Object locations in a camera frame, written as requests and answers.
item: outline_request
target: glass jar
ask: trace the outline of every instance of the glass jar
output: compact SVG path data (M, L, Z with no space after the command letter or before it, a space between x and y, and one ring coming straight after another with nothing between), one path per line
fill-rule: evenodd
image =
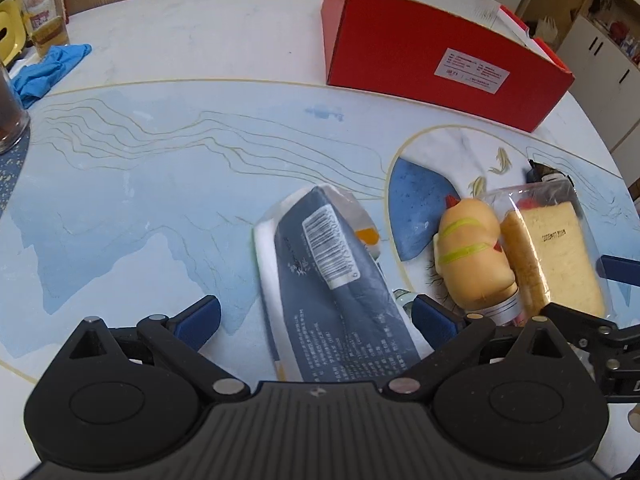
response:
M29 124L29 114L15 94L9 74L0 62L0 154L20 140Z

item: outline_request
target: blue glove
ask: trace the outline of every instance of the blue glove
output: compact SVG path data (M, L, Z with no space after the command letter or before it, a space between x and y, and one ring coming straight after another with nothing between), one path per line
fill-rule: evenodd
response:
M30 66L23 66L12 80L22 106L29 108L42 99L49 90L91 52L91 45L52 46L44 59Z

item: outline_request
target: cardboard box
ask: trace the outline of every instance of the cardboard box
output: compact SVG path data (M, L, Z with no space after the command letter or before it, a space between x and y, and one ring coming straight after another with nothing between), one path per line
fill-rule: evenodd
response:
M532 132L574 81L493 0L324 0L326 80Z

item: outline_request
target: rubber chicken toy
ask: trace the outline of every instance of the rubber chicken toy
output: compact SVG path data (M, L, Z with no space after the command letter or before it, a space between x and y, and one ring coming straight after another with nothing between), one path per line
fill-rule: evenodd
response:
M453 301L470 312L501 303L518 291L500 246L500 223L477 198L446 197L447 209L434 236L436 272Z

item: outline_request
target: label on red box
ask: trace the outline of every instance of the label on red box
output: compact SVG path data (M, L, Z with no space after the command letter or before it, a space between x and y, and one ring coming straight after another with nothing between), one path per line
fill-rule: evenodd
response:
M495 94L509 72L477 57L448 48L434 74Z

